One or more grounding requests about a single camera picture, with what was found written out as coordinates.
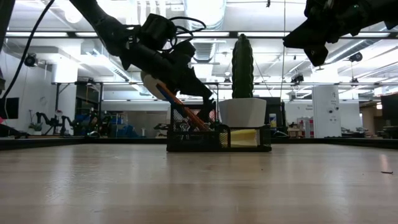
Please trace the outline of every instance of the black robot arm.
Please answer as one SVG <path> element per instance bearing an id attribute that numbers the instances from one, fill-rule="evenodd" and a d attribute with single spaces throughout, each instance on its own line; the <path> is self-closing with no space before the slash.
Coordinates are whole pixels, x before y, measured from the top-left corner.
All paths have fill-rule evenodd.
<path id="1" fill-rule="evenodd" d="M 336 43 L 346 34 L 384 22 L 387 29 L 398 25 L 397 0 L 307 0 L 307 20 L 284 38 L 284 45 L 304 49 L 314 66 L 325 63 L 326 43 Z"/>
<path id="2" fill-rule="evenodd" d="M 67 130 L 66 127 L 65 127 L 66 121 L 68 121 L 69 126 L 71 128 L 74 128 L 76 124 L 74 122 L 72 122 L 68 116 L 61 116 L 61 119 L 62 119 L 62 126 L 61 126 L 61 130 L 60 130 L 60 135 L 64 136 L 65 132 Z"/>
<path id="3" fill-rule="evenodd" d="M 125 70 L 135 65 L 164 82 L 174 94 L 181 91 L 185 95 L 201 96 L 204 102 L 209 100 L 212 92 L 188 66 L 195 54 L 194 46 L 189 39 L 179 44 L 173 42 L 178 34 L 192 34 L 189 30 L 175 26 L 173 19 L 156 14 L 150 14 L 142 26 L 126 26 L 107 15 L 96 0 L 70 2 L 91 24 L 108 52 L 120 57 Z M 173 47 L 163 50 L 168 41 L 174 43 Z"/>
<path id="4" fill-rule="evenodd" d="M 47 115 L 45 115 L 45 113 L 36 112 L 36 117 L 37 117 L 37 124 L 40 124 L 42 122 L 42 118 L 44 118 L 44 121 L 47 125 L 53 124 L 51 120 L 49 120 Z"/>

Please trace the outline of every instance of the fluorescent light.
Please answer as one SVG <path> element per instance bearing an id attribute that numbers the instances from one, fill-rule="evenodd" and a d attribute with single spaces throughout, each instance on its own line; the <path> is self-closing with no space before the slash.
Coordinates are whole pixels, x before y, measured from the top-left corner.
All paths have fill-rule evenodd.
<path id="1" fill-rule="evenodd" d="M 107 82 L 107 83 L 103 83 L 104 85 L 130 85 L 130 83 L 126 82 L 126 83 L 120 83 L 120 82 Z"/>
<path id="2" fill-rule="evenodd" d="M 248 37 L 285 37 L 290 32 L 240 32 L 238 36 L 244 34 Z"/>
<path id="3" fill-rule="evenodd" d="M 127 100 L 103 100 L 103 102 L 126 102 Z"/>
<path id="4" fill-rule="evenodd" d="M 78 37 L 97 37 L 96 32 L 77 32 L 76 36 Z"/>
<path id="5" fill-rule="evenodd" d="M 190 34 L 180 34 L 179 37 L 190 37 Z M 194 37 L 228 37 L 229 32 L 217 32 L 217 31 L 201 31 L 194 32 Z"/>
<path id="6" fill-rule="evenodd" d="M 226 40 L 193 40 L 191 43 L 200 43 L 200 44 L 225 44 Z"/>
<path id="7" fill-rule="evenodd" d="M 30 32 L 7 32 L 6 37 L 29 37 Z M 68 37 L 66 32 L 36 32 L 34 37 Z"/>
<path id="8" fill-rule="evenodd" d="M 370 37 L 388 37 L 391 33 L 389 32 L 360 32 L 356 36 L 352 36 L 351 34 L 344 35 L 343 37 L 364 37 L 364 38 L 370 38 Z"/>
<path id="9" fill-rule="evenodd" d="M 63 4 L 60 4 L 60 7 L 65 12 L 65 19 L 72 24 L 81 21 L 83 18 L 82 14 L 69 1 L 64 1 Z"/>

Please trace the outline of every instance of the white pot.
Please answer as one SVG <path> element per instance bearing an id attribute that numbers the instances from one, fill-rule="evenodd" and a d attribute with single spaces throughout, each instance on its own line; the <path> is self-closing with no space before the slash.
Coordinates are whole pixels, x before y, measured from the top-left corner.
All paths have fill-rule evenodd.
<path id="1" fill-rule="evenodd" d="M 28 128 L 27 133 L 33 135 L 33 133 L 35 133 L 35 130 L 33 128 Z"/>
<path id="2" fill-rule="evenodd" d="M 267 101 L 257 98 L 224 100 L 219 103 L 221 122 L 229 127 L 258 128 L 264 125 Z"/>

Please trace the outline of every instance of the table surface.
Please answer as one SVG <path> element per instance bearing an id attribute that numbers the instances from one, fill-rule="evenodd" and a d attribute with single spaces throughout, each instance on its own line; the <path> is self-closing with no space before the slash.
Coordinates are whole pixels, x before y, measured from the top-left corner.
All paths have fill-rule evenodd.
<path id="1" fill-rule="evenodd" d="M 166 153 L 163 145 L 0 152 L 1 223 L 397 223 L 398 151 L 274 145 Z"/>

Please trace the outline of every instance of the cactus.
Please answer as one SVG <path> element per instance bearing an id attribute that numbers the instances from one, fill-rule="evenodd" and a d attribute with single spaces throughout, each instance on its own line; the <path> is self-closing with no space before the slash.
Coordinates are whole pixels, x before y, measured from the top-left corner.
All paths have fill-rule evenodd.
<path id="1" fill-rule="evenodd" d="M 253 50 L 249 39 L 241 34 L 232 57 L 232 98 L 253 97 Z"/>

